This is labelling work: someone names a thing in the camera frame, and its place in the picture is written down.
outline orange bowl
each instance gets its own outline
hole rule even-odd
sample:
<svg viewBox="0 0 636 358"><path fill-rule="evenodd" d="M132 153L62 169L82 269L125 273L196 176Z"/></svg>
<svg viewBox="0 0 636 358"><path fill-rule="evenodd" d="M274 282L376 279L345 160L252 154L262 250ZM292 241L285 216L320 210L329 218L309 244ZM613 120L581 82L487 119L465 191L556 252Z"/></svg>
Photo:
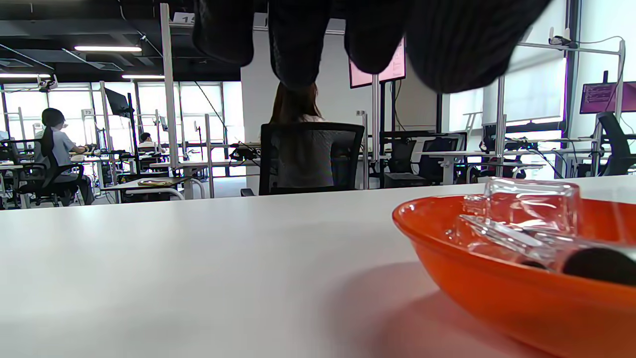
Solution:
<svg viewBox="0 0 636 358"><path fill-rule="evenodd" d="M427 197L393 211L393 221L441 290L499 332L559 357L636 357L635 288L554 274L455 246L448 230L465 213L462 202L463 196ZM584 199L582 205L585 222L579 230L587 238L616 241L615 213L636 218L632 204ZM636 220L624 222L621 231L636 243Z"/></svg>

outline long brown hair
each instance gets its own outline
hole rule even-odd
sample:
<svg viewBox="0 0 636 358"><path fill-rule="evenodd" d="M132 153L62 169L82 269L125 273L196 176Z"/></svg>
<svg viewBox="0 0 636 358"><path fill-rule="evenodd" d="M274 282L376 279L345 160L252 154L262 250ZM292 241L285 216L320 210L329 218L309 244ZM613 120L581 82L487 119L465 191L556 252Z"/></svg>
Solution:
<svg viewBox="0 0 636 358"><path fill-rule="evenodd" d="M279 83L274 99L271 124L303 122L305 115L321 117L316 106L318 87L312 83L303 89L291 90Z"/></svg>
<svg viewBox="0 0 636 358"><path fill-rule="evenodd" d="M315 83L303 89L291 90L279 83L274 99L270 124L305 122L305 116L321 117L316 106L318 88ZM285 135L280 138L280 158L290 163L302 174L311 173L314 161L313 134Z"/></svg>

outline camera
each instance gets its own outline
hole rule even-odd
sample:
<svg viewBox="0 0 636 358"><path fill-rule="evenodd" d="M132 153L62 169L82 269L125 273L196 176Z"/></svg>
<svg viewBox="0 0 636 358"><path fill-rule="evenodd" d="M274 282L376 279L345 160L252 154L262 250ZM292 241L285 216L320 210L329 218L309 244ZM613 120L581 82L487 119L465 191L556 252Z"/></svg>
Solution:
<svg viewBox="0 0 636 358"><path fill-rule="evenodd" d="M39 80L38 79L38 91L47 93L52 89L57 88L57 76L53 75L52 80Z"/></svg>

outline purple screen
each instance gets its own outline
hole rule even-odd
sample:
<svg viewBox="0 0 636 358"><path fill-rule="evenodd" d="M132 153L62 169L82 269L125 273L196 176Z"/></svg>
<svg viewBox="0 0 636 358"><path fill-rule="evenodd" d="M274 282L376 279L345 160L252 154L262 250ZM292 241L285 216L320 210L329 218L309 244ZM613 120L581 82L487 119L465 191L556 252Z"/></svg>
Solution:
<svg viewBox="0 0 636 358"><path fill-rule="evenodd" d="M616 83L592 83L583 85L581 114L596 114L616 110ZM623 83L623 112L636 112L636 82Z"/></svg>

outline gray shirt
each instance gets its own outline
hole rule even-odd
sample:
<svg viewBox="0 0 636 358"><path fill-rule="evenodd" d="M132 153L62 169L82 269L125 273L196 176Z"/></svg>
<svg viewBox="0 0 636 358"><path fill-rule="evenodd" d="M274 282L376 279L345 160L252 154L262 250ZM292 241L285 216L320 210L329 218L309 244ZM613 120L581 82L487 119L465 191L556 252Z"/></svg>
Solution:
<svg viewBox="0 0 636 358"><path fill-rule="evenodd" d="M71 162L71 155L69 152L75 147L75 143L66 135L66 133L60 131L57 128L53 129L53 155L55 156L55 160L57 161L58 166L68 166L73 164ZM41 139L42 135L44 135L44 131L39 131L36 133L36 139ZM40 144L36 142L35 146L35 161L36 163L42 163L47 168L50 168L50 163L48 162L48 158L42 155L42 148Z"/></svg>

